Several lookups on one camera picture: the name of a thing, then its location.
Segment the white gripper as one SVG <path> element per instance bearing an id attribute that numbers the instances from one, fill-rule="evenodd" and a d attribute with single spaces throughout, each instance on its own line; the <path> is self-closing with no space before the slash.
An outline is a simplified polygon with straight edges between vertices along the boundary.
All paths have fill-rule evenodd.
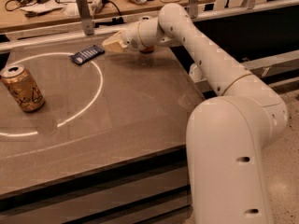
<path id="1" fill-rule="evenodd" d="M 122 31 L 118 31 L 112 37 L 104 40 L 102 46 L 109 52 L 125 52 L 126 49 L 138 51 L 140 49 L 138 25 L 126 26 Z"/>

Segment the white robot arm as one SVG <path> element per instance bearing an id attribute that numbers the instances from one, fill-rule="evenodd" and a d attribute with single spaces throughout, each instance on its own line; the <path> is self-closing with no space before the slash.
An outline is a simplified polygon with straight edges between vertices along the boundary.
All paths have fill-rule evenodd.
<path id="1" fill-rule="evenodd" d="M 274 224 L 262 149 L 287 127 L 282 98 L 200 32 L 179 4 L 125 26 L 103 46 L 122 52 L 176 43 L 216 93 L 193 110 L 186 131 L 195 224 Z"/>

